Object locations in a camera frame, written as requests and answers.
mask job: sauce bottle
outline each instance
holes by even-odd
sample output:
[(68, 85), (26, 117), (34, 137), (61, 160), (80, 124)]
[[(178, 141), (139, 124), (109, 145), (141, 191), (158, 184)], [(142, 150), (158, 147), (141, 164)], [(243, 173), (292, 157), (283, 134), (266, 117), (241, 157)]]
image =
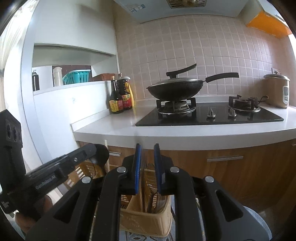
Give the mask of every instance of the sauce bottle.
[(116, 83), (117, 83), (117, 89), (120, 95), (122, 96), (123, 109), (130, 110), (131, 108), (133, 108), (133, 104), (132, 104), (131, 94), (126, 90), (126, 79), (119, 79), (116, 81)]
[(33, 91), (40, 90), (39, 86), (39, 75), (36, 73), (36, 70), (33, 70), (32, 73), (32, 86), (33, 86)]
[(129, 93), (131, 94), (131, 103), (132, 103), (132, 106), (134, 106), (133, 92), (132, 92), (132, 90), (131, 90), (131, 86), (130, 86), (130, 84), (129, 84), (129, 82), (128, 82), (128, 80), (130, 80), (131, 78), (128, 77), (128, 76), (122, 77), (122, 74), (121, 74), (121, 73), (119, 74), (119, 77), (120, 77), (120, 79), (121, 79), (121, 78), (124, 79), (124, 81), (125, 81), (126, 91), (129, 92)]
[(109, 104), (112, 114), (119, 114), (123, 112), (123, 100), (121, 95), (116, 90), (114, 76), (111, 80), (111, 95), (109, 98)]

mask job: stove knob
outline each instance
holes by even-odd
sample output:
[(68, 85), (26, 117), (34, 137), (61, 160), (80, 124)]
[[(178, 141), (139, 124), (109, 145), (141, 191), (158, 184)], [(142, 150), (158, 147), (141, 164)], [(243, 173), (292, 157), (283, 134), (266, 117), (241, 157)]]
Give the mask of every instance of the stove knob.
[(210, 111), (209, 111), (207, 117), (208, 118), (211, 118), (211, 119), (214, 119), (216, 117), (216, 114), (214, 114), (212, 108), (210, 108)]
[(228, 112), (228, 116), (231, 118), (235, 118), (237, 116), (237, 114), (235, 113), (235, 110), (230, 108), (229, 112)]

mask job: screw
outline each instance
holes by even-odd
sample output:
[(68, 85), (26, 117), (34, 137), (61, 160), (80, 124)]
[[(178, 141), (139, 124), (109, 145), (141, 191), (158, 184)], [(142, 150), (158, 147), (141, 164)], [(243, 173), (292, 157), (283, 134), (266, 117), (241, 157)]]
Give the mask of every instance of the screw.
[(211, 177), (211, 176), (206, 176), (206, 177), (205, 177), (205, 181), (206, 181), (207, 183), (213, 183), (213, 182), (214, 182), (214, 178)]
[(13, 127), (13, 138), (17, 141), (17, 129), (15, 127)]
[(91, 182), (91, 178), (90, 178), (90, 177), (83, 177), (83, 178), (81, 179), (81, 181), (82, 181), (83, 183), (90, 183), (90, 182)]
[(10, 124), (7, 125), (7, 136), (8, 136), (8, 138), (11, 137), (11, 127), (10, 127)]
[(171, 167), (170, 171), (173, 173), (178, 173), (180, 171), (180, 169), (178, 167)]
[(125, 167), (118, 167), (117, 172), (124, 173), (124, 172), (126, 172), (126, 168)]

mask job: burner grate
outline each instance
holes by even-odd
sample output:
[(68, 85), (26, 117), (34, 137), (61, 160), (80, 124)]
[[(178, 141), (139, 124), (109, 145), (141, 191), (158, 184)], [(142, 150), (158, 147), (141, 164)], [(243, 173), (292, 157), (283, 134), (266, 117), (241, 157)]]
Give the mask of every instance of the burner grate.
[(259, 112), (260, 111), (257, 97), (251, 97), (248, 99), (240, 99), (240, 98), (241, 98), (240, 95), (237, 95), (236, 97), (230, 96), (228, 106), (234, 110), (243, 111), (243, 112)]
[(186, 114), (195, 111), (196, 102), (195, 98), (190, 98), (191, 104), (187, 104), (186, 100), (182, 101), (169, 101), (164, 106), (161, 104), (161, 100), (156, 101), (157, 111), (160, 114), (173, 115), (173, 114)]

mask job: wok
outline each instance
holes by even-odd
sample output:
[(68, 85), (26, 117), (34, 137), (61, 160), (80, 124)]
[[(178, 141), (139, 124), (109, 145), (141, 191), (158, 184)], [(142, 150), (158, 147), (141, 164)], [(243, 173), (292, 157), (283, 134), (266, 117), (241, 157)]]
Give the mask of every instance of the wok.
[(207, 77), (205, 80), (177, 78), (178, 74), (194, 69), (196, 64), (177, 71), (167, 72), (170, 77), (168, 80), (160, 81), (147, 87), (148, 91), (157, 99), (162, 101), (181, 101), (196, 95), (203, 86), (204, 82), (211, 82), (223, 78), (239, 78), (235, 72), (216, 74)]

